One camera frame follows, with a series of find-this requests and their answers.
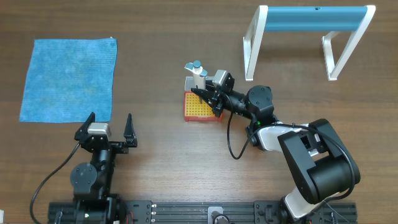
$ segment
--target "blue towel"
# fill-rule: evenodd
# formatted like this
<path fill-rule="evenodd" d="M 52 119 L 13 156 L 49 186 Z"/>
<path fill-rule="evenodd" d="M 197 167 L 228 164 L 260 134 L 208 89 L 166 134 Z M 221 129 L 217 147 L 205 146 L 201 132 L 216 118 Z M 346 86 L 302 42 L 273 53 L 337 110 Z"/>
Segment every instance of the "blue towel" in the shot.
<path fill-rule="evenodd" d="M 35 40 L 19 121 L 109 121 L 116 39 Z"/>

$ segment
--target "blue and white stand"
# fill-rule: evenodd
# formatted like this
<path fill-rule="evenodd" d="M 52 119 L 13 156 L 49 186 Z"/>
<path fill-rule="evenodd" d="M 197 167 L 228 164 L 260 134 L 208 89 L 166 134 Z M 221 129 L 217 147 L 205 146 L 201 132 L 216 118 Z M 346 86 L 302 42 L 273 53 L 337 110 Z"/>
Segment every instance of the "blue and white stand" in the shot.
<path fill-rule="evenodd" d="M 337 80 L 349 56 L 368 27 L 375 6 L 346 7 L 268 7 L 259 6 L 243 37 L 244 75 L 253 81 L 254 69 L 264 32 L 328 31 L 322 37 L 326 70 L 330 81 Z M 351 36 L 335 65 L 331 39 L 339 32 L 349 31 Z"/>

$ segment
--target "wooden surface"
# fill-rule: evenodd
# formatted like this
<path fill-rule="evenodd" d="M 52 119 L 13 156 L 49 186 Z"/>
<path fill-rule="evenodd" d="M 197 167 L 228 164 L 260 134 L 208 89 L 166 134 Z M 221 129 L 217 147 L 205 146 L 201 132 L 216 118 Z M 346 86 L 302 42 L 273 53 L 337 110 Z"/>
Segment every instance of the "wooden surface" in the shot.
<path fill-rule="evenodd" d="M 336 82 L 328 82 L 321 36 L 266 34 L 254 82 L 243 75 L 242 37 L 260 4 L 376 4 L 368 30 Z M 40 182 L 72 151 L 81 125 L 20 123 L 24 83 L 35 39 L 118 40 L 111 128 L 122 139 L 132 113 L 139 147 L 118 156 L 114 193 L 156 202 L 278 200 L 294 188 L 282 154 L 248 148 L 235 161 L 226 122 L 183 120 L 183 69 L 195 59 L 212 75 L 226 69 L 235 89 L 267 85 L 275 114 L 286 123 L 326 118 L 361 171 L 347 199 L 360 223 L 396 223 L 398 200 L 398 1 L 16 1 L 0 2 L 0 209 L 5 222 L 31 223 L 29 202 Z M 348 34 L 333 39 L 335 57 Z M 235 117 L 231 139 L 240 151 L 248 120 Z M 71 170 L 91 155 L 79 150 L 41 190 L 35 214 L 71 200 Z"/>

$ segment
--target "yellow grid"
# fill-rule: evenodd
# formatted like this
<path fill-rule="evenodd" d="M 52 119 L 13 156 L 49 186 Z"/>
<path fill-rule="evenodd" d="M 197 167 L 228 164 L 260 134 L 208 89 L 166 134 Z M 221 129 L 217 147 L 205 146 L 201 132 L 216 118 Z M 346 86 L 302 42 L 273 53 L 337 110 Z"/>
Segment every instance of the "yellow grid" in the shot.
<path fill-rule="evenodd" d="M 194 93 L 185 94 L 185 115 L 186 116 L 214 116 L 211 107 L 206 102 L 200 104 L 199 96 Z"/>

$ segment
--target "blue bar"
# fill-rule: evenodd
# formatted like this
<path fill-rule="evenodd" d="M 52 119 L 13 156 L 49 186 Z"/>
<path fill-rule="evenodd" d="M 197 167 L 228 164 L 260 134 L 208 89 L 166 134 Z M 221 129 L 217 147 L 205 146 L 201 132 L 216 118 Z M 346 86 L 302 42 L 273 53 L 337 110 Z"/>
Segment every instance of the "blue bar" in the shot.
<path fill-rule="evenodd" d="M 265 31 L 355 31 L 366 6 L 268 7 Z"/>

